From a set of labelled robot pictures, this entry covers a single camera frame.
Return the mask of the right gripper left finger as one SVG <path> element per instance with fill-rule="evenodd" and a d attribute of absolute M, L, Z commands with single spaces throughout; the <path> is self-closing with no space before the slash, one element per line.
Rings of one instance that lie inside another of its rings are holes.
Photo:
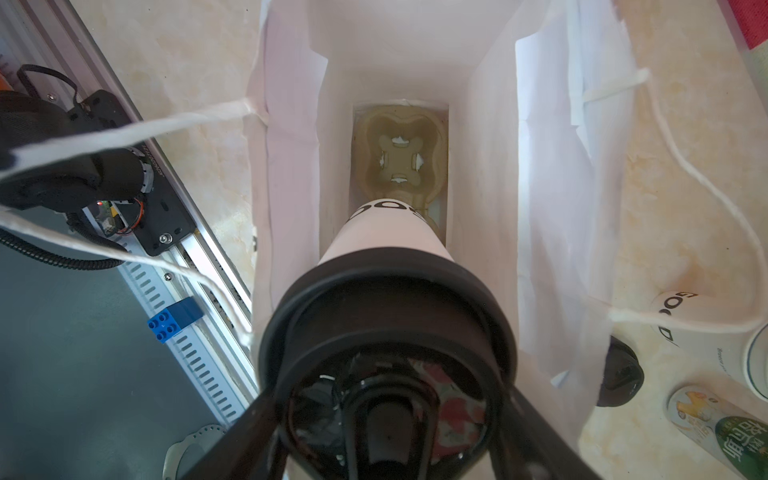
<path fill-rule="evenodd" d="M 282 479 L 288 450 L 278 426 L 274 389 L 265 388 L 183 479 Z"/>

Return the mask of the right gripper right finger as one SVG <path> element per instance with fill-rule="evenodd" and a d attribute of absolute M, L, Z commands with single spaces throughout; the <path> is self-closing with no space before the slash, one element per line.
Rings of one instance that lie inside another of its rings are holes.
<path fill-rule="evenodd" d="M 496 479 L 599 479 L 515 387 L 500 407 L 488 453 Z"/>

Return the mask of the white paper coffee cup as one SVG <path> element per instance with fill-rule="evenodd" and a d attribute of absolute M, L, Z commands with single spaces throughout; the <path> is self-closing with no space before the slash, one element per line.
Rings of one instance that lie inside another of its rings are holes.
<path fill-rule="evenodd" d="M 360 206 L 320 258 L 320 264 L 356 251 L 406 248 L 453 258 L 426 219 L 409 204 L 379 199 Z"/>

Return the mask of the white paper gift bag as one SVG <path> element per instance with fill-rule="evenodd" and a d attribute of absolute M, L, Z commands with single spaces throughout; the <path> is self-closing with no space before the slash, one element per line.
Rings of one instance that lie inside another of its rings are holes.
<path fill-rule="evenodd" d="M 575 445 L 617 323 L 746 333 L 767 318 L 763 246 L 675 143 L 649 70 L 609 1 L 271 1 L 246 95 L 104 133 L 14 147 L 16 179 L 93 153 L 240 119 L 259 236 L 245 344 L 289 286 L 337 250 L 350 187 L 419 214 L 446 196 L 452 256 L 489 282 L 523 352 L 523 391 Z M 644 87 L 675 162 L 724 207 L 756 257 L 756 293 L 730 319 L 611 302 L 621 156 Z"/>

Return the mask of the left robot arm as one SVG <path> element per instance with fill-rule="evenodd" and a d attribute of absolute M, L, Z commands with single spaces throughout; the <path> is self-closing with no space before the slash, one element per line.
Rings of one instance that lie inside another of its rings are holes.
<path fill-rule="evenodd" d="M 85 133 L 93 119 L 77 106 L 64 111 L 32 96 L 1 93 L 1 152 L 52 138 Z M 98 201 L 130 201 L 150 192 L 154 171 L 130 148 L 90 153 L 26 170 L 1 180 L 1 205 L 17 210 L 44 207 L 76 213 Z"/>

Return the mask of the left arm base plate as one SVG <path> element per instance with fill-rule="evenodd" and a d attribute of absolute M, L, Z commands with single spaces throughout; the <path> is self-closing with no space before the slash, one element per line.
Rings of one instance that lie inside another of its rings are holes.
<path fill-rule="evenodd" d="M 79 133 L 100 132 L 131 123 L 118 98 L 98 90 L 68 112 Z M 118 204 L 115 235 L 132 236 L 146 254 L 158 256 L 196 231 L 156 156 L 145 141 L 90 156 L 102 183 L 100 201 Z"/>

